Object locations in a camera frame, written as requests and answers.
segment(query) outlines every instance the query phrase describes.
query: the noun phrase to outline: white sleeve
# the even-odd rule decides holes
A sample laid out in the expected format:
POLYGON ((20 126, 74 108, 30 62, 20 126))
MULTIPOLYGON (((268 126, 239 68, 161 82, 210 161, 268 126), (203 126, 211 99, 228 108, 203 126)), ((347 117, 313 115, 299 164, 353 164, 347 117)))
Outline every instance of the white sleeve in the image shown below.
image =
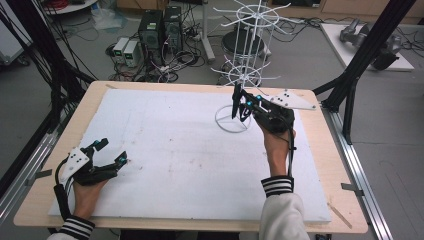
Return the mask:
POLYGON ((262 180, 267 199, 262 209, 260 240, 309 240, 303 223, 302 199, 293 193, 293 178, 262 180))
POLYGON ((88 240, 94 227, 94 223, 90 221, 70 216, 59 232, 51 235, 47 240, 88 240))

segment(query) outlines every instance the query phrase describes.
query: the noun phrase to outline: white panel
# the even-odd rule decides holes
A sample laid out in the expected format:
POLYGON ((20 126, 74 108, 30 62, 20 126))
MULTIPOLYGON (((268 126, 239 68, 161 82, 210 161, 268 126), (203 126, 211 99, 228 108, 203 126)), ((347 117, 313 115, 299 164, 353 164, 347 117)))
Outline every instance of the white panel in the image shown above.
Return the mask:
MULTIPOLYGON (((327 40, 330 41, 331 46, 337 54, 337 57, 340 59, 342 64, 346 67, 352 61, 353 56, 355 55, 357 48, 352 45, 350 42, 341 42, 340 41, 340 31, 345 29, 348 25, 340 24, 321 24, 321 28, 324 30, 324 34, 327 37, 327 40)), ((361 30, 362 26, 356 27, 356 33, 361 30)), ((396 54, 399 57, 392 65, 390 65, 386 71, 412 71, 414 67, 406 60, 400 53, 396 54)), ((368 66, 368 70, 374 69, 371 66, 368 66)))
MULTIPOLYGON (((105 186, 94 215, 259 220, 265 201, 260 180, 269 176, 263 136, 256 124, 236 134, 218 127, 216 111, 231 102, 231 94, 108 90, 80 147, 108 138, 94 164, 109 164, 124 150, 130 161, 105 186)), ((295 192, 304 200, 306 221, 329 221, 295 113, 295 192)), ((69 199, 72 206, 72 194, 69 199)), ((59 214, 56 204, 50 214, 59 214)))

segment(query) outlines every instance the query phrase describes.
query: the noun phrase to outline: black metal frame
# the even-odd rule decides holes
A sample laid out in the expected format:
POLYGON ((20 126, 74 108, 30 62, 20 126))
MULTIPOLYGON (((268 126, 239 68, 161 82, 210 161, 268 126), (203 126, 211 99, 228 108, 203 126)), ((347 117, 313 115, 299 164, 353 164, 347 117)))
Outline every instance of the black metal frame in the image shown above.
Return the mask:
MULTIPOLYGON (((34 47, 48 64, 48 69, 40 69, 39 66, 37 67, 44 79, 51 80, 49 84, 52 90, 52 109, 21 153, 14 160, 11 167, 0 179, 0 199, 28 161, 43 136, 47 132, 52 132, 58 126, 60 123, 60 115, 66 102, 79 102, 84 96, 85 90, 82 88, 81 82, 78 79, 86 83, 95 81, 95 79, 81 72, 66 60, 50 29, 40 16, 32 0, 6 0, 6 2, 31 37, 34 47)), ((28 54, 34 63, 40 63, 33 48, 27 46, 21 39, 12 23, 9 21, 8 16, 0 12, 0 20, 17 39, 25 53, 28 54)))
POLYGON ((330 96, 322 101, 322 107, 328 108, 331 112, 338 112, 340 104, 346 98, 343 136, 349 144, 352 144, 350 133, 356 84, 415 1, 391 0, 377 19, 364 43, 359 47, 352 61, 346 67, 346 70, 336 79, 313 90, 315 95, 318 95, 333 88, 330 96))

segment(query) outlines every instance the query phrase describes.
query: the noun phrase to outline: person's right hand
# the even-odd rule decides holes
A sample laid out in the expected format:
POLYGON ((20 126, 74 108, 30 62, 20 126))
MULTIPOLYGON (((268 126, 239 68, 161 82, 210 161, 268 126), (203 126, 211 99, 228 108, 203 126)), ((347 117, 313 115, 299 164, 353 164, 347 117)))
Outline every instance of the person's right hand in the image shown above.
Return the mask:
POLYGON ((100 183, 91 186, 82 186, 77 182, 74 182, 75 192, 75 210, 74 216, 88 220, 93 214, 96 208, 97 200, 100 196, 100 191, 108 180, 104 180, 100 183))
POLYGON ((272 176, 287 175, 286 159, 289 153, 289 131, 272 134, 258 123, 264 134, 264 145, 268 157, 269 171, 272 176))

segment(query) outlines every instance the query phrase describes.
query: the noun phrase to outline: black and white cuff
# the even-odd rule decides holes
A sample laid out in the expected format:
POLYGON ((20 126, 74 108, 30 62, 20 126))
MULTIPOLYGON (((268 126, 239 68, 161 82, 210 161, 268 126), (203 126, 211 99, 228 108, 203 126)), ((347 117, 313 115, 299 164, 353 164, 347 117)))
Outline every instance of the black and white cuff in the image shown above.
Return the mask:
POLYGON ((266 197, 293 192, 294 179, 289 176, 274 176, 266 178, 261 182, 266 197))
POLYGON ((78 240, 88 240, 94 227, 94 223, 90 221, 76 216, 70 216, 66 219, 59 232, 70 235, 78 240))

